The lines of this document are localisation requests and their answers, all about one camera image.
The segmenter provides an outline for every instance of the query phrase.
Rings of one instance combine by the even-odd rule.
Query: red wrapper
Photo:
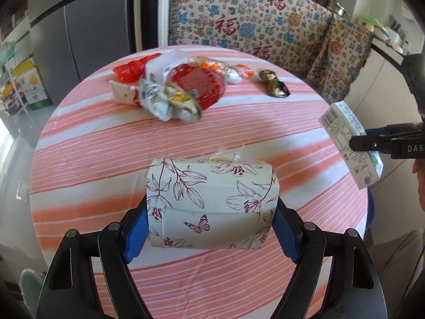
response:
[[[148,61],[154,58],[160,57],[162,54],[155,53],[142,57],[139,60],[130,61],[121,66],[117,66],[113,69],[116,73],[116,80],[122,84],[130,84],[136,82],[145,75],[145,65]]]
[[[188,64],[174,68],[170,81],[186,91],[203,111],[217,103],[226,90],[220,73]]]

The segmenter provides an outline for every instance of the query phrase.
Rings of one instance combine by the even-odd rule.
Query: floral box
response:
[[[156,158],[147,175],[151,244],[261,248],[278,195],[275,172],[265,162]]]

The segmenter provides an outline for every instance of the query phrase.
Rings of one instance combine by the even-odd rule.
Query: screw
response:
[[[110,225],[108,225],[109,230],[118,230],[120,228],[120,224],[118,222],[112,222]]]
[[[347,230],[347,233],[348,233],[350,236],[353,236],[353,237],[356,237],[357,235],[359,235],[359,233],[357,232],[357,230],[355,230],[355,229],[353,229],[353,228],[349,228],[349,229]]]
[[[75,229],[70,229],[66,232],[66,237],[74,237],[77,234]]]
[[[316,226],[315,226],[314,223],[305,222],[304,223],[304,228],[307,229],[307,230],[314,230],[314,229],[316,229]]]

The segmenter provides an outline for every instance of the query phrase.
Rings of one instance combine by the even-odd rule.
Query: butterfly print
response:
[[[195,225],[189,222],[184,222],[184,224],[187,225],[190,229],[193,229],[193,231],[198,234],[202,233],[203,231],[210,230],[210,225],[208,224],[207,215],[202,215],[198,225]]]

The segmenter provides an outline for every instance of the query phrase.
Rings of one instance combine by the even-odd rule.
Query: pink tablecloth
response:
[[[229,85],[196,123],[161,122],[143,109],[114,103],[112,68],[156,51],[182,49],[254,70],[273,69],[291,91],[267,96],[256,80]],[[327,104],[301,80],[251,55],[222,48],[177,46],[133,54],[79,84],[46,124],[31,172],[31,209],[38,241],[50,263],[70,228],[103,229],[137,206],[154,157],[195,158],[244,145],[243,155],[269,162],[280,196],[304,220],[323,230],[364,232],[367,192],[359,191],[317,119]],[[161,249],[146,242],[129,265],[155,318],[268,318],[294,269],[270,231],[259,251]],[[330,260],[310,308],[317,311]],[[96,281],[103,309],[115,315],[98,260]]]

